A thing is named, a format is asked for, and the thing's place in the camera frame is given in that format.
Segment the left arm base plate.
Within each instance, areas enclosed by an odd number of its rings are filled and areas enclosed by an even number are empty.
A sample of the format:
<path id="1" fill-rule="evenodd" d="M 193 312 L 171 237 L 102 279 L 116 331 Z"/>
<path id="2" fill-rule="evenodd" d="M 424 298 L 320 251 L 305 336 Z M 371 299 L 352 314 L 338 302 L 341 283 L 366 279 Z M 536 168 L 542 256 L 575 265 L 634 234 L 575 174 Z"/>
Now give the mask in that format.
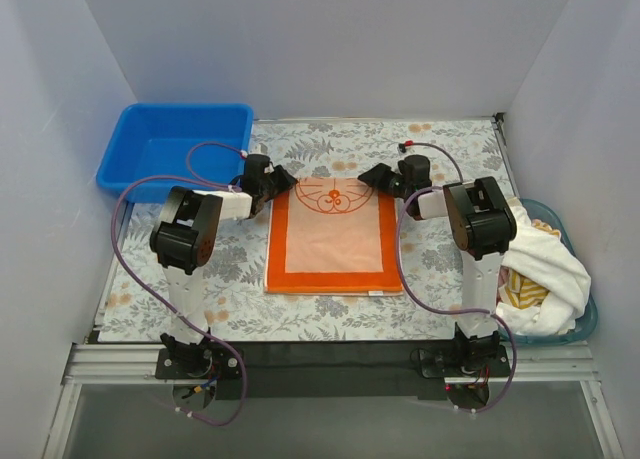
<path id="1" fill-rule="evenodd" d="M 182 343 L 173 336 L 161 336 L 154 377 L 167 380 L 217 378 L 235 380 L 242 376 L 240 361 L 227 348 L 204 339 L 200 343 Z"/>

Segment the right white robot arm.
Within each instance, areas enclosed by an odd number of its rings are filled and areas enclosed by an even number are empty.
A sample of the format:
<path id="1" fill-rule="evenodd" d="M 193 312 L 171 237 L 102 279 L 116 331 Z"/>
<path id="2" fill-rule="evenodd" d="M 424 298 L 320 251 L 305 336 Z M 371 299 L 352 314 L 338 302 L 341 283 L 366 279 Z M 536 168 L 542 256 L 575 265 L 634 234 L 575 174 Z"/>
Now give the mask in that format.
<path id="1" fill-rule="evenodd" d="M 358 180 L 401 199 L 400 219 L 448 219 L 463 279 L 461 308 L 447 314 L 466 339 L 496 339 L 507 329 L 496 314 L 496 293 L 503 257 L 516 236 L 516 220 L 495 178 L 437 186 L 430 169 L 427 157 L 410 155 L 398 162 L 397 170 L 379 163 Z"/>

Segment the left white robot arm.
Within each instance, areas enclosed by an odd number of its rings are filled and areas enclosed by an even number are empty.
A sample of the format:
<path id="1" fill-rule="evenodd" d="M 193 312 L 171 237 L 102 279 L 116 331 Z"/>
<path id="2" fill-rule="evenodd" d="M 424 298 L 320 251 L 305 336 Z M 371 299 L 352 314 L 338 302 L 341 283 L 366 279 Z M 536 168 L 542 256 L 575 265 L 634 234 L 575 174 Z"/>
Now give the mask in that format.
<path id="1" fill-rule="evenodd" d="M 161 342 L 199 345 L 209 330 L 204 312 L 204 266 L 209 262 L 219 224 L 255 217 L 265 204 L 290 191 L 297 180 L 268 156 L 250 154 L 244 172 L 225 190 L 171 188 L 150 236 L 168 282 L 169 303 L 176 310 Z"/>

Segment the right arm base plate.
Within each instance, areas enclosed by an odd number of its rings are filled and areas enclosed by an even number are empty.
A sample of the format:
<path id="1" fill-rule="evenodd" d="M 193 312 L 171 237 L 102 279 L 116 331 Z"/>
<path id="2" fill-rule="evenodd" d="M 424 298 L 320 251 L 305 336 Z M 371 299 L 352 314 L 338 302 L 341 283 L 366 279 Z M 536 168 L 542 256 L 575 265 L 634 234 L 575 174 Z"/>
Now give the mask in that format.
<path id="1" fill-rule="evenodd" d="M 409 353 L 409 361 L 424 378 L 458 377 L 478 379 L 489 373 L 489 378 L 506 378 L 511 366 L 503 346 L 495 357 L 472 359 L 462 355 L 451 343 L 427 343 Z"/>

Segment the orange cartoon towel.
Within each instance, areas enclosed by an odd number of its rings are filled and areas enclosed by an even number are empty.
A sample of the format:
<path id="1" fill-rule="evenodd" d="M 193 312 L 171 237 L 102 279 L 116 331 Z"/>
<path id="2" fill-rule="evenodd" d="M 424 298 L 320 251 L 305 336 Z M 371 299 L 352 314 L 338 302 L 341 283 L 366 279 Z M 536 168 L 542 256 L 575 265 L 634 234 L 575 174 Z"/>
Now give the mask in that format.
<path id="1" fill-rule="evenodd" d="M 356 178 L 300 179 L 272 203 L 265 291 L 400 294 L 396 220 L 394 198 Z"/>

